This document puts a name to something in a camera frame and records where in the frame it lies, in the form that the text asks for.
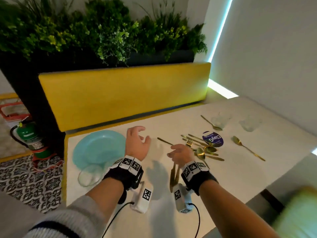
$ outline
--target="black planter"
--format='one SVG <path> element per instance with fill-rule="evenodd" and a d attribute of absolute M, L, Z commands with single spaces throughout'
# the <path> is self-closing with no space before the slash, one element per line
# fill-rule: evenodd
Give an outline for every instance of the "black planter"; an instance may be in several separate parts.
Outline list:
<path fill-rule="evenodd" d="M 163 54 L 140 55 L 131 52 L 127 64 L 117 62 L 110 57 L 106 64 L 91 50 L 71 48 L 62 53 L 47 54 L 43 51 L 34 53 L 32 61 L 27 61 L 20 54 L 0 52 L 0 69 L 29 110 L 49 144 L 61 157 L 64 157 L 65 132 L 58 128 L 54 114 L 42 89 L 38 74 L 48 72 L 75 71 L 100 68 L 135 67 L 144 65 L 186 63 L 194 61 L 191 50 L 174 52 L 168 61 Z"/>

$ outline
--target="sweater sleeve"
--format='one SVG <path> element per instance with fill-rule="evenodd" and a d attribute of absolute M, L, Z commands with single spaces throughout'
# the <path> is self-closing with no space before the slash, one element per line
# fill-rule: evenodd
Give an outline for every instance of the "sweater sleeve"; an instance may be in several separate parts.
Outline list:
<path fill-rule="evenodd" d="M 81 196 L 66 209 L 48 213 L 24 238 L 100 238 L 104 220 L 95 201 Z"/>

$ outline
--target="white table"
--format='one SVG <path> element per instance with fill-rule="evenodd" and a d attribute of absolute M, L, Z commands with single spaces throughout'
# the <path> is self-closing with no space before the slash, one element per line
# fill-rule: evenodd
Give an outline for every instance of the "white table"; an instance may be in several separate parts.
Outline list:
<path fill-rule="evenodd" d="M 142 125 L 146 131 L 143 136 L 150 135 L 151 147 L 143 162 L 145 174 L 143 179 L 154 186 L 153 198 L 149 210 L 145 214 L 124 208 L 117 216 L 106 237 L 194 237 L 198 225 L 198 215 L 194 210 L 189 214 L 178 213 L 174 199 L 169 192 L 170 171 L 173 162 L 166 156 L 170 146 L 159 140 L 160 137 L 170 143 L 185 143 L 181 134 L 201 136 L 212 127 L 200 115 L 208 119 L 219 112 L 232 113 L 233 117 L 223 131 L 218 133 L 224 139 L 219 148 L 219 157 L 225 161 L 206 159 L 212 174 L 231 194 L 248 202 L 269 184 L 285 174 L 296 163 L 302 160 L 317 146 L 317 138 L 287 120 L 275 115 L 247 98 L 237 97 L 216 103 L 188 108 L 144 120 L 139 120 L 109 130 L 126 135 L 129 127 Z M 263 120 L 254 132 L 246 132 L 238 123 L 247 115 L 257 116 Z M 79 169 L 72 162 L 72 154 L 76 144 L 89 133 L 68 139 L 67 161 L 67 205 L 90 188 L 83 188 L 77 182 Z M 247 149 L 234 144 L 231 137 L 235 135 L 242 143 L 266 159 L 266 162 L 252 155 Z M 131 200 L 128 192 L 126 202 Z M 192 195 L 197 205 L 201 225 L 198 237 L 203 237 L 215 225 L 205 209 L 200 197 Z"/>

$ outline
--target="green fire extinguisher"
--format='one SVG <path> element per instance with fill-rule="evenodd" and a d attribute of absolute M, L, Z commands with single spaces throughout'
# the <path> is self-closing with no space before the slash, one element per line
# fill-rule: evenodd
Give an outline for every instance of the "green fire extinguisher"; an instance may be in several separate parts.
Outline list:
<path fill-rule="evenodd" d="M 38 159 L 46 159 L 53 155 L 52 150 L 44 144 L 44 138 L 40 136 L 35 122 L 19 122 L 19 125 L 10 130 L 10 136 L 16 142 L 30 149 Z"/>

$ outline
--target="teal plate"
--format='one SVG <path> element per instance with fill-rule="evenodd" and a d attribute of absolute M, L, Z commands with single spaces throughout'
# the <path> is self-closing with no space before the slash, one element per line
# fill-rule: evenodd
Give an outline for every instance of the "teal plate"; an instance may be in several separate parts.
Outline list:
<path fill-rule="evenodd" d="M 73 162 L 80 170 L 90 164 L 106 168 L 124 155 L 125 137 L 112 130 L 101 130 L 78 142 L 73 151 Z"/>

